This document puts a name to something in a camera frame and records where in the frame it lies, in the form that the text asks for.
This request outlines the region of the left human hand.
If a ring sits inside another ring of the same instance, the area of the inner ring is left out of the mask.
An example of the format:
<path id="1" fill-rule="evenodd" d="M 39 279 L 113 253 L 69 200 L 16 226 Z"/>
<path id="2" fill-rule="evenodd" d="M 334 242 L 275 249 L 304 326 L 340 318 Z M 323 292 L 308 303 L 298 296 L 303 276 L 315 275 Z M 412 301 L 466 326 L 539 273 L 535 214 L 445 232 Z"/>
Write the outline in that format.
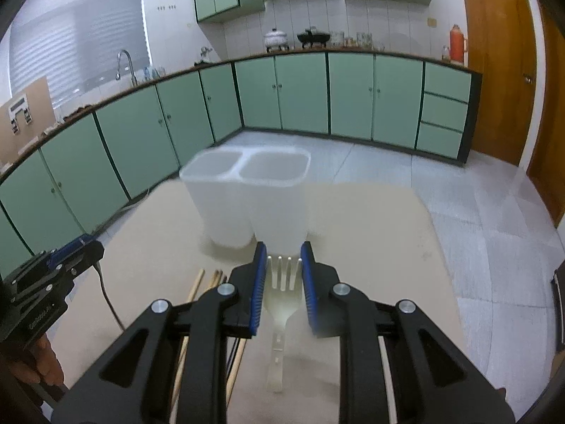
<path id="1" fill-rule="evenodd" d="M 28 385 L 38 385 L 41 382 L 48 386 L 64 384 L 61 364 L 46 334 L 35 342 L 31 348 L 31 356 L 35 363 L 18 360 L 8 364 L 8 370 L 16 379 Z"/>

